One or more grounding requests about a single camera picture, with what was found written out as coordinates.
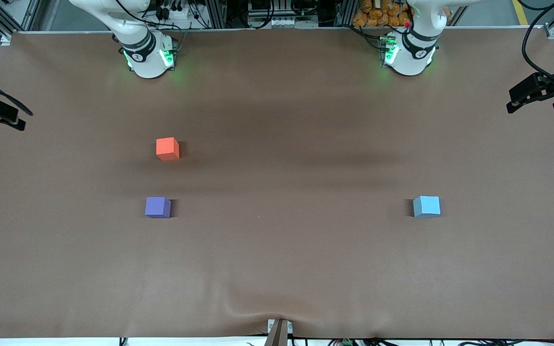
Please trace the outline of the orange foam block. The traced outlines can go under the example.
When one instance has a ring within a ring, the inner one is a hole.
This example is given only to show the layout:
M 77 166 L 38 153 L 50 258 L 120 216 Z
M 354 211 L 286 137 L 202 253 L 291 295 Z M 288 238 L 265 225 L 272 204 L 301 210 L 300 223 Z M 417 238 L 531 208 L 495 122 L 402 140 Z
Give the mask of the orange foam block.
M 155 153 L 161 161 L 178 160 L 181 157 L 179 142 L 173 136 L 158 138 Z

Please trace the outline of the pile of orange toy fruits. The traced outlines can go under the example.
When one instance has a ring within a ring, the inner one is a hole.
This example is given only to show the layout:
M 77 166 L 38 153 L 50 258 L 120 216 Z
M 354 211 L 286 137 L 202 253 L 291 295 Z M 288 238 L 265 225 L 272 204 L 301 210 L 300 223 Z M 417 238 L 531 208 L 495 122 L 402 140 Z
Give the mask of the pile of orange toy fruits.
M 404 27 L 412 22 L 412 9 L 406 0 L 358 0 L 354 27 Z

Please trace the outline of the table cover sheet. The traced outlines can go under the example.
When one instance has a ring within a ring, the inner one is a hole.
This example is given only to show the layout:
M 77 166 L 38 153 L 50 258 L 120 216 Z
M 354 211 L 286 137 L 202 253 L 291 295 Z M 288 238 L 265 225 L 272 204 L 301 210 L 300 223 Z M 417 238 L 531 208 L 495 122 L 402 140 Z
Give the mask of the table cover sheet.
M 193 32 L 154 80 L 108 34 L 14 35 L 0 338 L 554 339 L 554 112 L 505 109 L 524 33 L 448 29 L 401 77 L 346 29 Z

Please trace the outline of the white socket strip with plugs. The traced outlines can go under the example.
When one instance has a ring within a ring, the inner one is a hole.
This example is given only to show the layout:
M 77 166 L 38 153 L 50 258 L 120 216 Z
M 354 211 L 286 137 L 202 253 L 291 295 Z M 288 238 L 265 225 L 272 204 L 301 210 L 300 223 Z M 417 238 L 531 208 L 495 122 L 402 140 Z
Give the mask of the white socket strip with plugs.
M 156 18 L 160 21 L 184 20 L 196 15 L 189 0 L 152 0 L 152 4 Z

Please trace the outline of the purple foam block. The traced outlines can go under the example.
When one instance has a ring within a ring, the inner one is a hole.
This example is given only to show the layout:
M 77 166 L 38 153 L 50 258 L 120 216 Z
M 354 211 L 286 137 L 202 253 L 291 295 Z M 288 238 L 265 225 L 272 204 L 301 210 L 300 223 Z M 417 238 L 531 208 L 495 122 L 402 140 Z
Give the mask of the purple foam block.
M 171 217 L 172 201 L 167 197 L 147 197 L 145 203 L 146 217 L 152 219 L 168 219 Z

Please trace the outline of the white power strip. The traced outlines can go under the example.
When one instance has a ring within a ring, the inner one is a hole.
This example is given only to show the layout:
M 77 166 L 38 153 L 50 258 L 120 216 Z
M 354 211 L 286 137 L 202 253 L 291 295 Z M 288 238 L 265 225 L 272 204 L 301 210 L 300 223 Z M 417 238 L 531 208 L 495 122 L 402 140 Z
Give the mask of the white power strip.
M 266 22 L 266 14 L 259 17 L 250 17 L 249 15 L 242 15 L 243 20 L 251 28 L 261 29 L 307 29 L 320 27 L 320 23 L 317 21 L 317 16 L 312 17 L 285 17 L 275 16 L 270 22 Z

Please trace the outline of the light blue foam block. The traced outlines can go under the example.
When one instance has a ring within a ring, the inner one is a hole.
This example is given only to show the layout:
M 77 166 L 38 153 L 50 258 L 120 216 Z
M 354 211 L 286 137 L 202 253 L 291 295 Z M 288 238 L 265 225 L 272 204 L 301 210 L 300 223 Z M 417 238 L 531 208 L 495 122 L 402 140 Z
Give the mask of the light blue foam block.
M 415 218 L 435 218 L 441 214 L 441 202 L 438 196 L 419 196 L 413 200 Z

